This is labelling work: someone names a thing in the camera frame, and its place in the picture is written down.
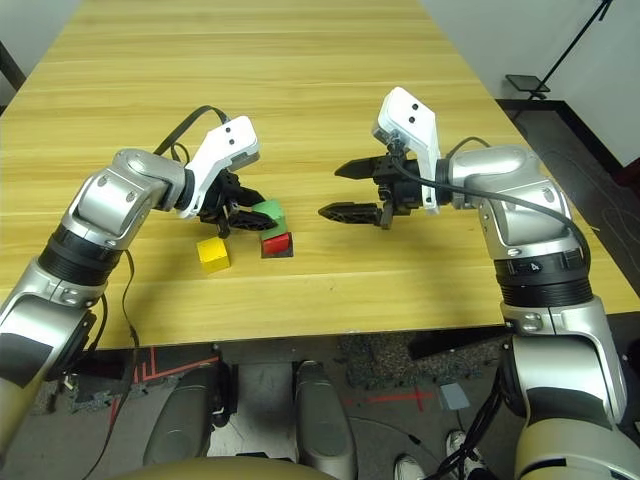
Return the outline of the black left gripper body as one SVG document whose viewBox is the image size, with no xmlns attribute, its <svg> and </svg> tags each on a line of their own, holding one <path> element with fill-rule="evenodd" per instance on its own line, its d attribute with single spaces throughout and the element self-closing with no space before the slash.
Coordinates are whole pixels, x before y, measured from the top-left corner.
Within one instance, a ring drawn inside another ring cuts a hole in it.
<svg viewBox="0 0 640 480">
<path fill-rule="evenodd" d="M 231 233 L 227 207 L 232 203 L 239 204 L 242 197 L 242 186 L 239 177 L 227 169 L 223 169 L 207 189 L 202 206 L 197 214 L 201 223 L 214 225 L 219 238 L 227 238 Z"/>
</svg>

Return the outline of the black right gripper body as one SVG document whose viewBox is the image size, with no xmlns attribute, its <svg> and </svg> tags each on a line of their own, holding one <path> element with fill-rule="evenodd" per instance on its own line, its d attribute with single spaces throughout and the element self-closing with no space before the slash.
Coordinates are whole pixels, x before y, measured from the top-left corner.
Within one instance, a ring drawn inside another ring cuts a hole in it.
<svg viewBox="0 0 640 480">
<path fill-rule="evenodd" d="M 388 230 L 396 216 L 409 216 L 423 207 L 422 186 L 399 172 L 389 153 L 373 158 L 373 181 L 382 205 L 376 209 L 374 225 Z"/>
</svg>

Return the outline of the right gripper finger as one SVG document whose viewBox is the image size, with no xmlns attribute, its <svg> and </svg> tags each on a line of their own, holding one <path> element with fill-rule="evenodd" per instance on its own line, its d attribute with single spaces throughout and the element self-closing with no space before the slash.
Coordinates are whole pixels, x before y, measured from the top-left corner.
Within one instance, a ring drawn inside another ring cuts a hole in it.
<svg viewBox="0 0 640 480">
<path fill-rule="evenodd" d="M 376 203 L 334 202 L 321 207 L 318 214 L 344 224 L 381 226 L 382 210 Z"/>
<path fill-rule="evenodd" d="M 354 180 L 373 178 L 382 156 L 354 159 L 338 167 L 334 175 Z"/>
</svg>

